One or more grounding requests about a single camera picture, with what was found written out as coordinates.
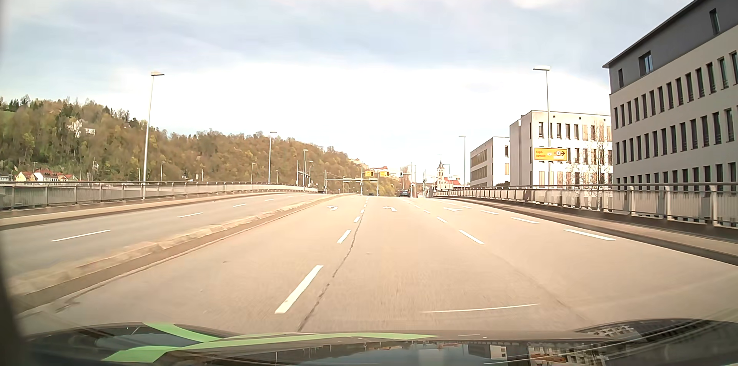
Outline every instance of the white building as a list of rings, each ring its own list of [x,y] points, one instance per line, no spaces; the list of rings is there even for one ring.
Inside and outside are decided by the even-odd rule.
[[[469,154],[471,187],[510,181],[510,137],[492,137]]]
[[[695,0],[615,59],[615,182],[736,181],[738,0]]]
[[[546,111],[532,110],[510,125],[511,186],[612,183],[610,116],[551,111],[548,130],[546,121]],[[546,137],[566,149],[566,161],[535,160],[536,147],[549,147]]]

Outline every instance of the car hood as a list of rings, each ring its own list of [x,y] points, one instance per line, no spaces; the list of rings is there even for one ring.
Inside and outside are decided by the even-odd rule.
[[[704,319],[643,319],[556,332],[239,334],[185,324],[118,323],[35,334],[27,341],[39,364],[653,365],[738,360],[738,324]]]

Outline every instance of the metal railing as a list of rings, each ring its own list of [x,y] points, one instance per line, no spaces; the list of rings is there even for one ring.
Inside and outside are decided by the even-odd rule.
[[[236,191],[309,191],[312,187],[239,181],[174,182],[3,182],[0,210]]]
[[[481,198],[738,227],[738,183],[461,187],[436,198]]]

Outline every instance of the road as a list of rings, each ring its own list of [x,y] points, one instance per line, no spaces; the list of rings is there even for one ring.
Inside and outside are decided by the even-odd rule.
[[[556,331],[710,317],[736,301],[738,267],[725,263],[504,207],[351,195],[47,306],[22,325]]]
[[[313,197],[306,193],[241,196],[7,229],[0,231],[3,267],[6,275],[22,274],[105,255],[118,248],[190,229],[258,215]]]

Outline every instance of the sky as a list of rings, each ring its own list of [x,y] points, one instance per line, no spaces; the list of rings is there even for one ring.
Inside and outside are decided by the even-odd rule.
[[[372,166],[466,155],[530,110],[608,113],[602,65],[692,0],[0,0],[0,96],[177,133],[276,131]],[[468,181],[469,166],[466,166]]]

